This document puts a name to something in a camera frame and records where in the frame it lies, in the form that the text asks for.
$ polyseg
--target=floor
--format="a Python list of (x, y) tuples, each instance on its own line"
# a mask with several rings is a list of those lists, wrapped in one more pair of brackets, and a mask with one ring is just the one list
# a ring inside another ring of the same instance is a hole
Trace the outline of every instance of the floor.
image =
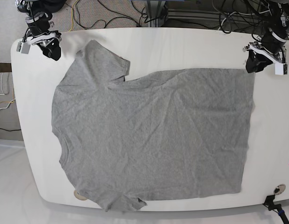
[[(13, 74), (3, 73), (2, 89), (6, 95), (0, 96), (0, 102), (11, 101), (13, 99), (13, 87), (14, 87)], [(0, 108), (6, 107), (6, 105), (7, 102), (0, 104)], [(11, 104), (8, 109), (0, 111), (0, 128), (5, 128), (8, 130), (21, 128), (16, 103)], [(23, 141), (22, 133), (19, 131), (6, 132), (0, 130), (0, 139)]]
[[(226, 1), (226, 11), (231, 10), (231, 3), (233, 0)], [(66, 32), (71, 28), (71, 18), (70, 18), (70, 6), (73, 5), (75, 0), (67, 0), (66, 3), (69, 5), (64, 5), (64, 7), (53, 14), (52, 21), (55, 26), (54, 29), (61, 32)], [(141, 0), (133, 1), (138, 10), (142, 10), (144, 3)], [(103, 3), (110, 9), (127, 14), (133, 17), (135, 20), (139, 20), (140, 13), (137, 12), (131, 4), (130, 0), (117, 0), (117, 1), (103, 1)], [(211, 0), (186, 0), (185, 2), (169, 2), (170, 8), (187, 8), (187, 9), (199, 9), (206, 11), (213, 11)], [(102, 19), (109, 21), (112, 18), (119, 16), (118, 14), (107, 11), (103, 8), (96, 0), (80, 0), (78, 3), (78, 8), (80, 11), (81, 24), (86, 27), (90, 27), (95, 21)], [(19, 13), (14, 5), (14, 0), (0, 0), (0, 62), (9, 63), (10, 62), (10, 46), (18, 38), (23, 37), (24, 32), (27, 28), (25, 23), (26, 15)], [(102, 28), (103, 23), (98, 22), (93, 28)], [(127, 19), (116, 19), (113, 20), (108, 28), (117, 27), (134, 27), (135, 23)], [(74, 23), (73, 30), (82, 30), (79, 25)]]
[[(289, 219), (289, 200), (281, 202)], [(0, 140), (0, 224), (281, 224), (262, 205), (188, 212), (104, 212), (44, 201), (24, 143)]]

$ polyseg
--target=white table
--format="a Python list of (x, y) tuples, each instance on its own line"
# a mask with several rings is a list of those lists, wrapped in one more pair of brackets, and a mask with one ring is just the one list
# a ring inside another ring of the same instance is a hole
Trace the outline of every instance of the white table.
[[(58, 160), (60, 144), (51, 132), (51, 105), (55, 87), (91, 39), (131, 61), (127, 80), (158, 70), (185, 68), (244, 68), (248, 53), (242, 47), (248, 34), (181, 28), (115, 28), (62, 34), (59, 61), (42, 55), (37, 46), (28, 55), (11, 48), (14, 88), (23, 138), (40, 195), (60, 204), (99, 208), (73, 195)], [(289, 42), (287, 61), (289, 63)], [(276, 200), (289, 198), (289, 75), (274, 75), (269, 66), (258, 73), (242, 191), (238, 194), (170, 201), (148, 201), (142, 211), (208, 210), (263, 203), (276, 186), (286, 184)]]

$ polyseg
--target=gray t-shirt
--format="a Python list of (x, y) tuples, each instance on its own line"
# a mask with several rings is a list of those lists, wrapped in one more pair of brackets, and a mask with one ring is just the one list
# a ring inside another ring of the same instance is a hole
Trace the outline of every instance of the gray t-shirt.
[(159, 71), (126, 81), (130, 62), (90, 41), (57, 86), (53, 133), (78, 193), (105, 210), (238, 193), (254, 74)]

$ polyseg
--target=circular hole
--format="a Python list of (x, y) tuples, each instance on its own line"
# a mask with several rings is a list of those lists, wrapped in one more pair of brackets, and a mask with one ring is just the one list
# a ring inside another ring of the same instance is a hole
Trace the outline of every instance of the circular hole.
[(285, 184), (278, 185), (274, 190), (274, 195), (282, 194), (285, 191)]
[(86, 197), (80, 195), (76, 190), (74, 190), (74, 196), (75, 196), (77, 199), (81, 200), (81, 201), (87, 200)]

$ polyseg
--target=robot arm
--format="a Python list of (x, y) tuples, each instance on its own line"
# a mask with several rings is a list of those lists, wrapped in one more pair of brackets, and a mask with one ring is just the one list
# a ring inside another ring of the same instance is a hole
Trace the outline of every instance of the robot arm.
[(286, 49), (284, 44), (289, 39), (289, 0), (261, 0), (268, 5), (269, 16), (259, 14), (249, 3), (246, 5), (262, 20), (265, 34), (243, 48), (249, 52), (246, 70), (249, 73), (263, 71), (270, 64), (275, 65), (277, 75), (287, 75)]
[(17, 51), (28, 54), (31, 45), (38, 45), (42, 53), (49, 58), (57, 61), (61, 56), (59, 42), (61, 33), (57, 30), (49, 31), (54, 23), (49, 22), (52, 19), (52, 13), (47, 10), (41, 0), (16, 0), (18, 11), (26, 13), (25, 19), (28, 28), (25, 35), (18, 43)]

